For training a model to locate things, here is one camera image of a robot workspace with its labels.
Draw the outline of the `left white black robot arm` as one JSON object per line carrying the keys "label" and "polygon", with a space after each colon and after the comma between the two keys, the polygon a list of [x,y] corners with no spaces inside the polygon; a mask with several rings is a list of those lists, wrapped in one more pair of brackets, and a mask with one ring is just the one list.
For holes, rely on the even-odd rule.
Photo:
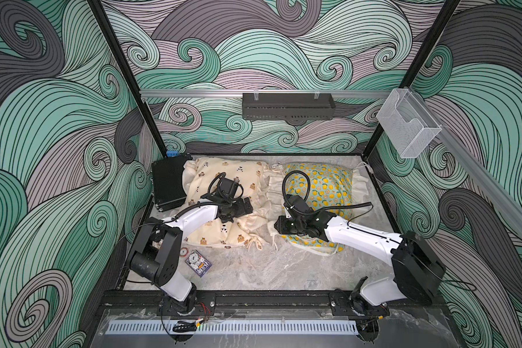
{"label": "left white black robot arm", "polygon": [[253,212],[250,198],[230,202],[202,200],[173,217],[149,218],[134,237],[126,267],[162,290],[173,303],[192,311],[197,287],[178,271],[182,241],[204,224],[234,219]]}

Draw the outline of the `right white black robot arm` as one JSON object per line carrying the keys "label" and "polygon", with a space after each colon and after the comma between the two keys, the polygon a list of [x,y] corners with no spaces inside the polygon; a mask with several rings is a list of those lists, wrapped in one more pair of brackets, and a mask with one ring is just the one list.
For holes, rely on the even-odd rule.
{"label": "right white black robot arm", "polygon": [[352,293],[357,311],[397,300],[431,305],[445,275],[445,266],[432,248],[413,233],[378,231],[326,211],[281,215],[274,227],[281,235],[303,235],[329,244],[343,244],[392,268],[389,275],[360,280]]}

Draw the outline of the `cream bear print pillow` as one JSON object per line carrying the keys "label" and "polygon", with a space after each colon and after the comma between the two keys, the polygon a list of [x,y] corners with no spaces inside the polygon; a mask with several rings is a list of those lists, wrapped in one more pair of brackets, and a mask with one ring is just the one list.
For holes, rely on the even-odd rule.
{"label": "cream bear print pillow", "polygon": [[231,249],[263,249],[269,226],[281,214],[284,169],[262,160],[201,157],[184,165],[186,206],[199,201],[220,203],[219,216],[185,238],[187,244]]}

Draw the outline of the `lemon print pillow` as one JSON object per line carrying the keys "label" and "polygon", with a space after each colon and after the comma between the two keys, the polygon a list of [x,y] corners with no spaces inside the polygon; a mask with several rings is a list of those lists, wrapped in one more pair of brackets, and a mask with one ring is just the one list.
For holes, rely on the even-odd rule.
{"label": "lemon print pillow", "polygon": [[[360,171],[339,165],[292,162],[284,165],[288,177],[282,181],[284,193],[292,202],[295,197],[302,199],[313,211],[324,208],[341,218],[354,221],[368,214],[373,204],[367,200],[368,179]],[[292,226],[291,213],[283,209],[284,217],[279,218],[272,227],[272,235],[280,236],[286,242],[320,256],[332,256],[341,252],[345,246],[336,242],[310,236],[306,231],[298,231]]]}

